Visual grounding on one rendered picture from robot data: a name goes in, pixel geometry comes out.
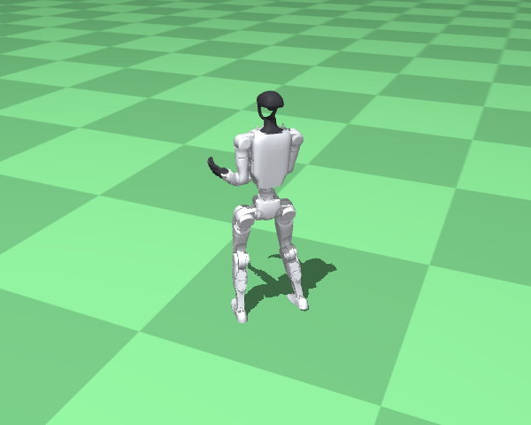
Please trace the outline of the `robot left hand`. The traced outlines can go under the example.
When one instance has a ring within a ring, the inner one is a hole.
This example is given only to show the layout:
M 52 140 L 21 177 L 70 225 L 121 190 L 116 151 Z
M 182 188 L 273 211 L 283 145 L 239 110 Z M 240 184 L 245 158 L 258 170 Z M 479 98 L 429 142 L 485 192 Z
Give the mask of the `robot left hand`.
M 215 165 L 214 161 L 212 160 L 212 157 L 209 157 L 207 162 L 212 172 L 221 179 L 223 179 L 221 174 L 227 174 L 229 172 L 228 169 L 226 169 L 225 167 L 220 168 L 219 166 Z

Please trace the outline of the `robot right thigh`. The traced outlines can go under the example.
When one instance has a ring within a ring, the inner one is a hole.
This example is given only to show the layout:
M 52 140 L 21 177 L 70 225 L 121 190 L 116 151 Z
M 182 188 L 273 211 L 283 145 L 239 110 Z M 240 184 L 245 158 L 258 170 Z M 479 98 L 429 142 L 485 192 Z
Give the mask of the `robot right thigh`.
M 291 261 L 296 257 L 295 251 L 291 246 L 293 219 L 295 216 L 296 211 L 293 204 L 287 198 L 281 199 L 281 215 L 275 217 L 274 223 L 280 244 L 279 252 L 281 258 L 285 261 Z

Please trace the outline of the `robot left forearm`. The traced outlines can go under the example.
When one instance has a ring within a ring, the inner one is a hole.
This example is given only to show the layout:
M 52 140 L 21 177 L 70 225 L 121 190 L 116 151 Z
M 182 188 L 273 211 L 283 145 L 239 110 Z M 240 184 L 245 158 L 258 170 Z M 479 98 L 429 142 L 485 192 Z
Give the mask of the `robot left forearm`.
M 230 169 L 228 169 L 228 171 L 229 172 L 227 174 L 221 174 L 223 180 L 234 186 L 240 186 L 238 185 L 240 181 L 238 173 L 233 173 Z

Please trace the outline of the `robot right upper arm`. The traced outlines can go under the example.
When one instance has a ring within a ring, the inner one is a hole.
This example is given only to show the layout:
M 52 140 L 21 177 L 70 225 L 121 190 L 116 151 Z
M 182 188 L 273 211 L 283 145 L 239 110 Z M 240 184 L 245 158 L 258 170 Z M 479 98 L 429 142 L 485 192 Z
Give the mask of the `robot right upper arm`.
M 288 174 L 291 173 L 294 169 L 294 164 L 296 162 L 296 158 L 299 152 L 299 148 L 301 144 L 304 141 L 303 136 L 299 131 L 297 131 L 295 128 L 288 128 L 291 137 L 292 137 L 292 143 L 291 143 L 291 150 L 290 150 L 290 158 L 289 158 L 289 171 Z

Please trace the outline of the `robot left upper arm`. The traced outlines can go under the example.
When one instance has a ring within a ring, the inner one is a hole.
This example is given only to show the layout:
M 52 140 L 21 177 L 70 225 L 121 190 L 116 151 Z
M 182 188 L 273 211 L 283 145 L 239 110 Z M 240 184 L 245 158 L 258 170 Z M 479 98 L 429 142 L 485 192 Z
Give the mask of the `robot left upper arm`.
M 239 134 L 234 139 L 234 147 L 235 147 L 235 164 L 237 171 L 239 175 L 239 184 L 248 184 L 251 180 L 250 172 L 249 170 L 249 153 L 248 150 L 250 149 L 252 142 L 253 142 L 253 134 L 252 133 L 245 133 L 245 134 Z

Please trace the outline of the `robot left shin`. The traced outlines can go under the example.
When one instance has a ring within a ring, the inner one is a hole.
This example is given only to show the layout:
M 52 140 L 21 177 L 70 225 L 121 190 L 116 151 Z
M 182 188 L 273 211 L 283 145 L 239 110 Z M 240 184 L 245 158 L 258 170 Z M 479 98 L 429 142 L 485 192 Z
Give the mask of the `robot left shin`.
M 237 253 L 233 253 L 232 257 L 232 274 L 233 284 L 236 293 L 236 310 L 240 312 L 240 308 L 244 311 L 244 295 L 247 287 L 247 268 L 238 268 L 238 256 Z

